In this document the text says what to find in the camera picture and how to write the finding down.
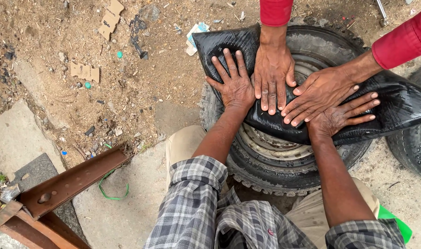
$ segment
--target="cardboard scrap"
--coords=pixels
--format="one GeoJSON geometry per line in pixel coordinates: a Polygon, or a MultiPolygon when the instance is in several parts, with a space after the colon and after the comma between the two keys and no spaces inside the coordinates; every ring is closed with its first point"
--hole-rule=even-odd
{"type": "Polygon", "coordinates": [[[75,64],[71,62],[71,76],[78,76],[80,79],[100,82],[100,68],[92,68],[90,65],[75,64]]]}
{"type": "Polygon", "coordinates": [[[101,20],[101,26],[98,28],[99,33],[107,40],[111,38],[111,33],[114,32],[115,26],[119,23],[120,12],[125,7],[117,0],[111,0],[111,4],[106,7],[105,15],[101,20]]]}
{"type": "Polygon", "coordinates": [[[189,31],[189,33],[186,35],[187,37],[187,48],[186,48],[186,53],[189,54],[190,56],[194,55],[197,52],[197,47],[195,46],[195,42],[194,39],[192,38],[192,33],[201,33],[201,32],[208,32],[209,31],[209,26],[203,22],[199,23],[199,24],[195,24],[191,31],[189,31]]]}

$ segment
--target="plaid shirt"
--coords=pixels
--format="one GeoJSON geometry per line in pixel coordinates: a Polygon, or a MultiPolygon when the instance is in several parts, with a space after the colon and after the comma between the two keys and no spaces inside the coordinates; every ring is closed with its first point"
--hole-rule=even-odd
{"type": "MultiPolygon", "coordinates": [[[[227,168],[198,156],[171,166],[172,181],[143,248],[316,249],[307,236],[265,201],[240,202],[220,190],[227,168]]],[[[332,227],[327,248],[404,248],[394,219],[351,221],[332,227]]]]}

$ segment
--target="sandy soil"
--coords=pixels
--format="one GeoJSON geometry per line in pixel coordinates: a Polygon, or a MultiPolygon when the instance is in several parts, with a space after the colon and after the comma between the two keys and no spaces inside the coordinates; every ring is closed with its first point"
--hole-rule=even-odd
{"type": "MultiPolygon", "coordinates": [[[[61,1],[0,0],[0,114],[19,98],[25,98],[40,117],[47,135],[68,152],[62,156],[66,167],[81,163],[88,154],[95,155],[125,140],[136,148],[154,145],[164,138],[154,126],[154,111],[160,101],[197,107],[201,98],[204,72],[197,54],[186,54],[186,33],[198,22],[211,30],[245,27],[259,21],[259,2],[237,1],[230,7],[226,1],[122,0],[125,10],[110,41],[95,29],[100,27],[108,0],[61,1]],[[147,29],[139,32],[139,45],[148,51],[149,59],[140,59],[129,41],[129,21],[138,10],[154,4],[161,11],[156,21],[146,21],[147,29]],[[246,19],[235,16],[241,11],[246,19]],[[177,24],[182,34],[174,31],[177,24]],[[119,59],[117,52],[124,56],[119,59]],[[9,60],[6,52],[14,52],[9,60]],[[61,62],[63,52],[68,62],[61,62]],[[100,82],[84,85],[85,80],[70,76],[69,62],[100,67],[100,82]],[[84,133],[95,126],[92,137],[84,133]]],[[[335,23],[351,25],[350,30],[362,37],[366,45],[408,19],[410,10],[421,9],[421,0],[406,5],[404,1],[383,2],[392,24],[381,29],[376,4],[364,1],[297,0],[292,16],[311,15],[335,23]]],[[[412,67],[414,62],[402,67],[412,67]]]]}

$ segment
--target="green plastic strap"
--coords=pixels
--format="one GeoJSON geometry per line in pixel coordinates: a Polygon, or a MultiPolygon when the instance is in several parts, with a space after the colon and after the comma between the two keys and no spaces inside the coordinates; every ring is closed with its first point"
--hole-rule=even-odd
{"type": "Polygon", "coordinates": [[[113,170],[109,171],[109,173],[107,173],[106,175],[104,175],[104,177],[103,177],[103,178],[100,180],[100,182],[99,182],[99,189],[100,189],[101,193],[103,194],[103,196],[104,196],[106,199],[109,199],[109,200],[121,200],[121,199],[125,198],[125,197],[126,197],[126,195],[129,193],[129,184],[126,184],[126,194],[125,194],[123,197],[121,197],[121,198],[118,198],[118,197],[109,197],[108,195],[106,195],[106,193],[104,192],[103,188],[101,187],[101,183],[103,182],[103,180],[104,180],[104,179],[105,179],[108,175],[112,174],[114,171],[115,171],[115,169],[113,169],[113,170]]]}
{"type": "Polygon", "coordinates": [[[407,242],[412,237],[412,229],[407,226],[402,220],[400,220],[398,217],[396,217],[393,213],[391,213],[389,210],[387,210],[382,205],[379,205],[379,213],[378,213],[378,219],[395,219],[396,224],[398,225],[399,231],[401,231],[401,235],[404,238],[404,244],[407,244],[407,242]]]}

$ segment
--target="rusty metal bracket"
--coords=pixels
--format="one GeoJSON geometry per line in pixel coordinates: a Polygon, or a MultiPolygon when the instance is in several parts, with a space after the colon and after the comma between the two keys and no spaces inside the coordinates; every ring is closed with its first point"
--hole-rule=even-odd
{"type": "Polygon", "coordinates": [[[21,193],[20,202],[36,221],[129,159],[123,144],[117,145],[21,193]]]}
{"type": "Polygon", "coordinates": [[[21,193],[0,211],[0,231],[32,249],[89,249],[52,211],[128,161],[125,150],[117,145],[21,193]]]}

